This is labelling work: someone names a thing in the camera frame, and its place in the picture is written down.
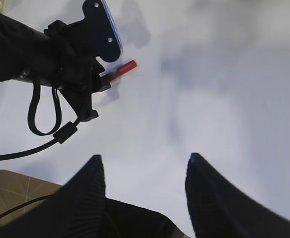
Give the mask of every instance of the white table surface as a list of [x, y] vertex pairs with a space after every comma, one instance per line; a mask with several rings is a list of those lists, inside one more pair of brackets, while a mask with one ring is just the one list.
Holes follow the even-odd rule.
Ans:
[[[83, 0], [7, 0], [6, 14], [43, 30], [83, 19]], [[0, 162], [66, 183], [102, 154], [109, 198], [158, 211], [193, 237], [185, 175], [200, 152], [233, 184], [290, 219], [290, 0], [108, 0], [124, 54], [139, 68], [93, 96], [100, 118], [62, 146]], [[0, 83], [0, 154], [41, 145], [32, 85]], [[63, 100], [64, 122], [74, 113]], [[50, 90], [37, 123], [54, 124]]]

